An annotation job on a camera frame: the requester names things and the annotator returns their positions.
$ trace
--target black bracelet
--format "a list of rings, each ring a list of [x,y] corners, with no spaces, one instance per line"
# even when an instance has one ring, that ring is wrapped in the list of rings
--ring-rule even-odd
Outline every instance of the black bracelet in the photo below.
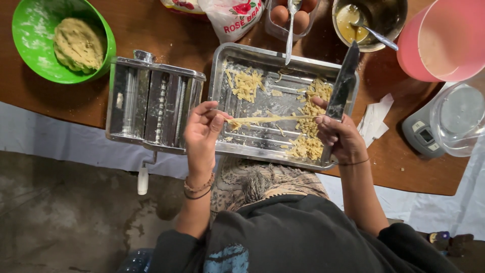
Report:
[[[337,162],[335,162],[335,161],[332,161],[332,164],[335,164],[335,165],[337,165],[337,166],[352,166],[352,165],[357,165],[357,164],[361,164],[361,163],[367,162],[367,161],[369,161],[369,159],[370,159],[370,157],[369,157],[369,158],[367,158],[367,159],[366,159],[366,160],[364,160],[364,161],[360,161],[360,162],[357,162],[357,163],[351,163],[351,164],[339,164],[339,163],[337,163]]]
[[[206,193],[202,194],[202,195],[201,195],[201,196],[199,196],[199,197],[191,197],[191,196],[188,196],[188,195],[187,195],[187,192],[186,192],[185,190],[183,191],[183,194],[185,195],[185,198],[187,198],[187,199],[190,199],[190,200],[197,200],[197,199],[200,199],[200,198],[202,198],[202,197],[206,196],[206,194],[208,194],[208,193],[209,193],[211,190],[212,190],[212,187],[210,187],[210,188],[209,188],[209,190],[208,190]]]

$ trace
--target bracelet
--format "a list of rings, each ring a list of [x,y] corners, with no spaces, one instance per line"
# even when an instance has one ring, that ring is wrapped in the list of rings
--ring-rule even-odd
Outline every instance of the bracelet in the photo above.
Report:
[[[202,194],[202,195],[201,195],[201,196],[199,196],[199,197],[192,197],[192,196],[189,196],[189,195],[187,195],[187,193],[186,193],[185,191],[183,191],[183,194],[185,195],[185,198],[187,198],[187,199],[190,199],[190,200],[197,200],[197,199],[200,199],[200,198],[202,198],[202,197],[206,196],[206,195],[207,195],[207,194],[208,194],[208,193],[209,193],[211,190],[212,190],[212,187],[210,187],[210,188],[209,188],[209,190],[208,190],[206,193]]]
[[[203,189],[207,188],[207,187],[210,187],[212,186],[212,183],[214,183],[214,173],[211,173],[210,174],[210,178],[209,178],[209,181],[207,181],[207,183],[203,184],[202,186],[198,187],[198,188],[191,188],[189,187],[189,185],[187,185],[187,177],[185,178],[185,181],[184,181],[184,188],[186,190],[188,190],[189,192],[200,192],[202,191]]]
[[[335,161],[332,161],[331,163],[332,163],[332,164],[335,164],[335,165],[337,165],[337,166],[352,166],[352,165],[357,165],[357,164],[361,164],[361,163],[367,162],[367,161],[369,161],[369,159],[370,159],[370,157],[369,157],[369,158],[367,158],[367,159],[366,159],[366,160],[364,160],[364,161],[360,161],[360,162],[357,162],[357,163],[350,163],[350,164],[339,164],[339,163],[337,163],[337,162],[335,162]]]

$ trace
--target hand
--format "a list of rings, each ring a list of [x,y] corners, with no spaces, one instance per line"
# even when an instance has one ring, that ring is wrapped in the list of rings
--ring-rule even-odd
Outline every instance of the hand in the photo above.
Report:
[[[326,109],[328,102],[319,97],[311,101]],[[354,164],[369,159],[364,139],[357,131],[356,125],[348,115],[343,115],[342,123],[326,115],[315,118],[318,124],[317,137],[324,145],[333,146],[332,153],[341,164]]]
[[[224,125],[224,118],[232,119],[223,111],[213,110],[218,102],[203,102],[192,110],[185,127],[189,173],[212,172],[215,166],[215,142]]]

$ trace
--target spoon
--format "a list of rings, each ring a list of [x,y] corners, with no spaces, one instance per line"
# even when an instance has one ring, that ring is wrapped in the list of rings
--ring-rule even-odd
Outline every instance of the spoon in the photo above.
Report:
[[[372,33],[372,35],[374,35],[377,38],[377,40],[381,41],[386,46],[388,46],[388,47],[394,49],[395,51],[397,51],[398,47],[397,47],[397,45],[394,42],[392,42],[391,40],[387,39],[386,37],[380,35],[379,33],[373,31],[368,26],[365,26],[364,25],[364,17],[362,16],[362,14],[360,12],[359,12],[359,20],[357,21],[357,23],[352,23],[351,22],[350,24],[353,25],[353,26],[355,26],[355,27],[363,27],[363,28],[365,28],[370,33]]]
[[[290,10],[290,30],[288,31],[288,40],[286,41],[286,58],[285,58],[285,65],[287,66],[291,60],[291,49],[293,48],[293,19],[295,17],[295,13],[300,10],[302,7],[303,1],[300,0],[297,4],[293,4],[294,0],[288,0],[288,9]]]

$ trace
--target wooden table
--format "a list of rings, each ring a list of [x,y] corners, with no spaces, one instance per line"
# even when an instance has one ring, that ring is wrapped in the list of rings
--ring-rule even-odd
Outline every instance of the wooden table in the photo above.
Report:
[[[409,20],[433,1],[408,2]],[[60,85],[35,74],[18,55],[12,39],[11,21],[17,3],[6,1],[0,11],[0,101],[56,119],[104,128],[109,76],[80,85]],[[157,62],[210,75],[212,55],[219,41],[209,23],[172,14],[159,0],[91,3],[113,30],[117,55],[132,57],[133,49],[142,49],[154,53]],[[293,55],[341,64],[347,47],[334,32],[331,2],[322,0],[318,12],[311,32],[296,43]],[[284,42],[265,33],[264,19],[240,43],[285,51]],[[393,50],[362,55],[354,122],[360,122],[367,104],[378,102],[388,93],[395,100],[384,120],[390,129],[369,147],[374,183],[406,191],[454,195],[469,159],[449,155],[426,159],[412,150],[401,131],[401,122],[432,98],[436,84],[408,77],[400,69]],[[324,173],[339,176],[338,168]]]

